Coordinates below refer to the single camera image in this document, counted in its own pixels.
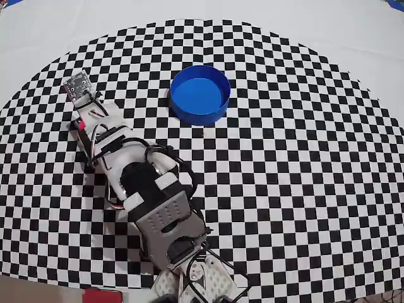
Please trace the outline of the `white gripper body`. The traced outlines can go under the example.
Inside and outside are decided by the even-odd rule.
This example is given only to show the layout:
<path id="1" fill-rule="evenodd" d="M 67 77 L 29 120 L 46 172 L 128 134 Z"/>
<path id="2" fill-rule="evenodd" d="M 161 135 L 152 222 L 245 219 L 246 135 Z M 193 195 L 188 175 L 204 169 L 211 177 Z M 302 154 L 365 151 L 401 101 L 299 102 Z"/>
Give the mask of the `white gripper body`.
<path id="1" fill-rule="evenodd" d="M 75 100 L 73 105 L 79 115 L 80 121 L 75 124 L 83 148 L 91 148 L 96 126 L 94 148 L 114 148 L 121 140 L 134 137 L 134 131 L 123 118 L 123 111 L 114 102 L 104 105 L 108 114 L 89 100 Z"/>

